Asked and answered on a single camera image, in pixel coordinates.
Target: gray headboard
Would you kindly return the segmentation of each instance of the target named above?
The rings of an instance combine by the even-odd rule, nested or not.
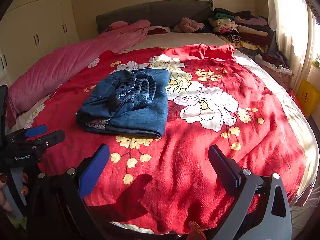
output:
[[[212,0],[167,0],[142,3],[97,15],[97,30],[100,34],[116,21],[135,23],[138,20],[148,20],[151,25],[165,27],[174,27],[184,17],[203,22],[212,17],[212,10]]]

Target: red bedsheet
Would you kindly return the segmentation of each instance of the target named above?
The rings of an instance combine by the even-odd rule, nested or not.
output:
[[[255,174],[279,173],[292,200],[305,170],[301,147],[276,96],[236,63],[233,51],[231,45],[198,44],[104,52],[95,67],[60,86],[36,113],[32,126],[66,133],[63,143],[43,155],[41,170],[63,173],[107,144],[111,160],[86,203],[107,221],[155,234],[188,233],[189,221],[213,228],[230,207],[233,200],[208,161],[212,144]],[[97,135],[77,126],[76,111],[101,79],[145,67],[170,72],[168,119],[160,140]]]

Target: sheer curtain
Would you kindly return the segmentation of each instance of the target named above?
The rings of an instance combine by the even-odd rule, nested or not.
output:
[[[276,41],[290,61],[291,88],[297,92],[307,79],[313,60],[316,19],[305,0],[268,0],[269,25],[276,31]]]

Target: yellow bag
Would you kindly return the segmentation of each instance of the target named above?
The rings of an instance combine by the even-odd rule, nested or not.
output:
[[[308,118],[315,109],[319,98],[319,92],[307,80],[303,79],[297,93],[297,99],[306,118]]]

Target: silver screw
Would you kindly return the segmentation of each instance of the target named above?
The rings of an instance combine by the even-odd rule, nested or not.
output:
[[[45,173],[44,173],[44,172],[41,172],[41,173],[38,174],[38,178],[39,178],[39,179],[43,179],[44,176],[45,176]]]
[[[243,169],[242,172],[244,175],[248,175],[248,176],[251,174],[251,171],[248,169]]]
[[[272,176],[275,178],[275,179],[280,179],[280,175],[278,173],[273,173]]]
[[[73,175],[73,174],[76,173],[76,169],[75,169],[75,168],[70,168],[70,169],[67,170],[67,173],[68,173],[69,175]]]

